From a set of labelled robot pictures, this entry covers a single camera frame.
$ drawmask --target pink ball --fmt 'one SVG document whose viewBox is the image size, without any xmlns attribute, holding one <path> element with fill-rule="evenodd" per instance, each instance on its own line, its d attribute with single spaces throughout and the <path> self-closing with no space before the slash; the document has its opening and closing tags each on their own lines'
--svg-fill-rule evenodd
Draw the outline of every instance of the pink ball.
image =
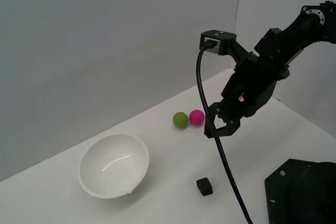
<svg viewBox="0 0 336 224">
<path fill-rule="evenodd" d="M 204 123 L 205 115 L 200 110 L 193 110 L 189 115 L 189 121 L 196 125 L 200 126 Z"/>
</svg>

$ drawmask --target gray wall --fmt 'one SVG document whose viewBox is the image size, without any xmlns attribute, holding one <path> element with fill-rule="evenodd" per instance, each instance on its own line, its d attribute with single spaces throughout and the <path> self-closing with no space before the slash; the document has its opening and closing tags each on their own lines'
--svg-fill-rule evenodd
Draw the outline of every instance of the gray wall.
<svg viewBox="0 0 336 224">
<path fill-rule="evenodd" d="M 319 5 L 325 1 L 239 0 L 238 41 L 251 51 L 269 28 L 288 27 L 303 5 Z M 274 96 L 336 137 L 335 69 L 336 45 L 313 44 L 290 64 L 290 77 L 277 84 Z"/>
<path fill-rule="evenodd" d="M 200 33 L 233 31 L 236 5 L 0 0 L 0 180 L 193 86 Z"/>
</svg>

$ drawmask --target black cable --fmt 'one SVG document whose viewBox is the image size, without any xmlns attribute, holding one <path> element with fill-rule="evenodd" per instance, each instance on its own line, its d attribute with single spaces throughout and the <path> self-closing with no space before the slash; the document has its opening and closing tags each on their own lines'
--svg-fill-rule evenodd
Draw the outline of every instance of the black cable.
<svg viewBox="0 0 336 224">
<path fill-rule="evenodd" d="M 248 212 L 247 212 L 247 209 L 246 209 L 246 206 L 244 204 L 244 201 L 240 195 L 240 192 L 238 190 L 238 187 L 236 185 L 236 182 L 235 182 L 235 179 L 233 178 L 233 175 L 231 173 L 231 170 L 230 170 L 230 167 L 229 167 L 229 164 L 227 163 L 227 159 L 226 159 L 226 156 L 225 156 L 225 153 L 224 153 L 224 149 L 223 149 L 223 146 L 222 146 L 222 143 L 219 139 L 219 136 L 217 134 L 217 131 L 216 131 L 216 126 L 214 124 L 214 122 L 212 122 L 211 120 L 211 115 L 210 115 L 210 112 L 209 112 L 209 109 L 208 109 L 208 104 L 206 102 L 206 99 L 205 99 L 205 95 L 204 95 L 204 91 L 203 91 L 203 86 L 202 86 L 202 80 L 201 80 L 201 61 L 202 61 L 202 56 L 203 56 L 203 53 L 205 50 L 209 49 L 209 48 L 214 48 L 215 46 L 217 45 L 217 42 L 213 41 L 213 40 L 207 40 L 205 43 L 204 43 L 204 46 L 200 49 L 200 52 L 198 53 L 198 56 L 197 56 L 197 63 L 196 63 L 196 81 L 197 81 L 197 87 L 198 87 L 198 92 L 199 92 L 199 96 L 201 97 L 201 102 L 202 102 L 202 106 L 203 106 L 203 109 L 204 109 L 204 112 L 205 112 L 205 117 L 209 123 L 209 126 L 210 126 L 210 130 L 212 132 L 212 135 L 214 136 L 215 138 L 215 142 L 216 142 L 216 145 L 217 145 L 217 148 L 218 148 L 218 151 L 219 151 L 219 155 L 220 155 L 220 158 L 223 162 L 223 165 L 224 165 L 224 169 L 225 169 L 225 172 L 227 174 L 227 177 L 230 181 L 230 184 L 232 186 L 232 189 L 233 189 L 233 192 L 235 193 L 236 197 L 237 197 L 237 200 L 239 202 L 239 205 L 243 211 L 243 214 L 246 218 L 246 221 L 248 224 L 253 224 Z"/>
</svg>

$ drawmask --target black cube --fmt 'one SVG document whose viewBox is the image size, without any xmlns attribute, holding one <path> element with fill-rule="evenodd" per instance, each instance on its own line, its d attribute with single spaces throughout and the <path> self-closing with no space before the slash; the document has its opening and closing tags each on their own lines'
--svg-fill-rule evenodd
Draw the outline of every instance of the black cube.
<svg viewBox="0 0 336 224">
<path fill-rule="evenodd" d="M 212 194 L 212 186 L 208 178 L 201 178 L 196 181 L 197 187 L 203 196 Z"/>
</svg>

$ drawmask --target white table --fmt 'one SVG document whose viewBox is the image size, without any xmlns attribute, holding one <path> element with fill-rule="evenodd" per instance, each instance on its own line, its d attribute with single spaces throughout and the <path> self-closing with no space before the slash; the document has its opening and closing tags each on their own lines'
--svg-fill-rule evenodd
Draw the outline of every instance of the white table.
<svg viewBox="0 0 336 224">
<path fill-rule="evenodd" d="M 205 81 L 208 103 L 219 101 L 232 74 L 226 70 Z M 214 140 L 203 128 L 177 130 L 177 111 L 200 109 L 192 87 L 0 183 L 3 224 L 158 224 L 245 223 Z M 111 132 L 139 136 L 150 152 L 142 184 L 130 195 L 96 199 L 77 182 L 77 166 L 94 140 Z M 255 116 L 222 139 L 237 185 L 255 224 L 268 223 L 264 179 L 289 158 L 336 162 L 336 139 L 271 99 Z M 208 177 L 214 194 L 202 197 L 196 180 Z"/>
</svg>

